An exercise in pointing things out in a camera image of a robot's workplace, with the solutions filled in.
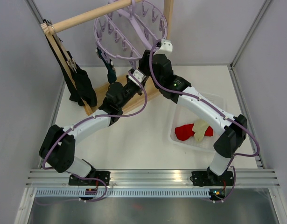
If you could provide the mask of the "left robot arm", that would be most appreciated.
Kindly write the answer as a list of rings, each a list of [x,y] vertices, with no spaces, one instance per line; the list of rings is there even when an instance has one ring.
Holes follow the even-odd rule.
[[[135,94],[147,92],[144,88],[148,77],[138,70],[129,73],[127,83],[122,85],[115,82],[108,87],[102,105],[87,118],[69,126],[53,125],[49,128],[39,155],[43,158],[44,170],[54,169],[58,173],[71,173],[85,185],[95,182],[95,168],[75,156],[75,147],[78,143],[93,133],[109,127],[124,117],[123,107]]]

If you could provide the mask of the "cream sock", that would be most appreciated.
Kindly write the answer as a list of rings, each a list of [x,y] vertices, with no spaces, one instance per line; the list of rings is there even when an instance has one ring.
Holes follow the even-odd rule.
[[[203,140],[208,127],[208,123],[202,119],[199,119],[194,123],[192,131],[195,133],[193,137],[197,142],[201,142]]]

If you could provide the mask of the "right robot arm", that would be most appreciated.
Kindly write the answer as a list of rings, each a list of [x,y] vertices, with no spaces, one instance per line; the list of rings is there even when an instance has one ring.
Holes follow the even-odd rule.
[[[246,139],[246,117],[223,112],[204,98],[190,82],[174,74],[171,61],[164,54],[145,50],[139,60],[139,71],[152,78],[163,97],[192,111],[218,134],[213,145],[215,155],[207,168],[206,180],[213,186],[220,183],[231,158]]]

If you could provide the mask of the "purple round clip hanger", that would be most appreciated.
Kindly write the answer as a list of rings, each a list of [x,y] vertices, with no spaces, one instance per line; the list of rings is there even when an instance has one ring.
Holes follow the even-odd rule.
[[[168,35],[162,11],[147,0],[100,16],[94,21],[96,53],[105,63],[129,62],[134,69],[146,49]]]

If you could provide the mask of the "green christmas sock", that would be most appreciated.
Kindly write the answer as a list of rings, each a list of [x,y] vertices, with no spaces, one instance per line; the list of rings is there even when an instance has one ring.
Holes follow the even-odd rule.
[[[108,80],[108,82],[110,84],[116,82],[117,76],[116,76],[115,67],[113,65],[113,61],[111,59],[105,59],[104,53],[102,52],[102,50],[99,47],[96,48],[96,53],[97,53],[98,57],[103,61],[104,65],[107,69],[107,80]]]

